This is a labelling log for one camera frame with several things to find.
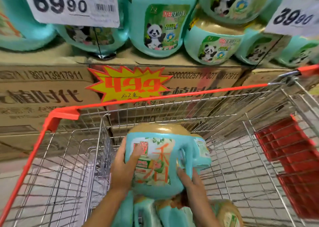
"price tag reading 39.90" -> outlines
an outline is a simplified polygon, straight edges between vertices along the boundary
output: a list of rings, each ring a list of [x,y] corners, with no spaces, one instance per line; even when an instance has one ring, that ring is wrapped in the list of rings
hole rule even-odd
[[[269,21],[265,32],[319,35],[319,0],[283,0]]]
[[[40,23],[119,27],[117,0],[27,0]]]

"starburst price sign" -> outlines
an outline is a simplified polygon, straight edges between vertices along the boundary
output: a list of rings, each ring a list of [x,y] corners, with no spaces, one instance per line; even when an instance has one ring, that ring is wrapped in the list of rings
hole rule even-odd
[[[164,67],[156,71],[149,67],[145,70],[138,67],[130,70],[126,66],[120,66],[118,70],[103,66],[104,72],[89,70],[99,82],[86,88],[103,93],[101,102],[161,96],[161,92],[169,91],[162,84],[172,77],[162,76]]]

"shopping cart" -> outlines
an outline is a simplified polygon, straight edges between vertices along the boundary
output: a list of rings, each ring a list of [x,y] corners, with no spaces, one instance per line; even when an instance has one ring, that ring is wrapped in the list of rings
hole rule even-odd
[[[310,190],[319,186],[319,104],[304,88],[319,82],[304,79],[317,73],[319,66],[309,66],[269,84],[57,108],[45,120],[0,226],[81,226],[109,188],[122,137],[145,115],[206,139],[212,165],[201,179],[207,195],[230,199],[246,226],[318,226],[319,191]],[[210,113],[201,115],[203,108]],[[306,147],[296,150],[294,135]],[[296,167],[295,154],[309,158]],[[311,179],[303,181],[304,174]]]

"panda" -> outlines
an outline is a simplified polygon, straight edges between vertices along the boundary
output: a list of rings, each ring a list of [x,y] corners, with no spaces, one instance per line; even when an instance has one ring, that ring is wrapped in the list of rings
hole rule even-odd
[[[149,49],[163,48],[162,42],[166,36],[166,33],[162,33],[163,26],[160,24],[147,24],[147,34],[149,38],[145,38],[145,46]]]
[[[293,57],[289,60],[289,63],[301,64],[307,63],[306,59],[310,56],[311,51],[302,50],[298,57]]]
[[[217,14],[227,15],[229,13],[230,7],[235,1],[236,0],[215,0],[211,6],[211,10]]]
[[[202,54],[199,55],[198,59],[206,62],[212,62],[216,53],[216,46],[205,45],[204,51]]]
[[[89,26],[71,26],[75,35],[73,35],[73,40],[78,43],[89,44],[92,41],[90,37],[90,27]]]
[[[265,54],[267,53],[267,47],[256,45],[253,52],[248,54],[246,58],[251,62],[258,62],[260,59],[262,59]]]

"price tag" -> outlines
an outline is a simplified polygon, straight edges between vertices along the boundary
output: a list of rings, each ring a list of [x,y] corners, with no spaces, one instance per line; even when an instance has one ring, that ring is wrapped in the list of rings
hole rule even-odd
[[[120,25],[117,0],[27,0],[40,23],[113,27]]]
[[[318,26],[319,0],[283,0],[265,32],[309,37],[319,35]]]

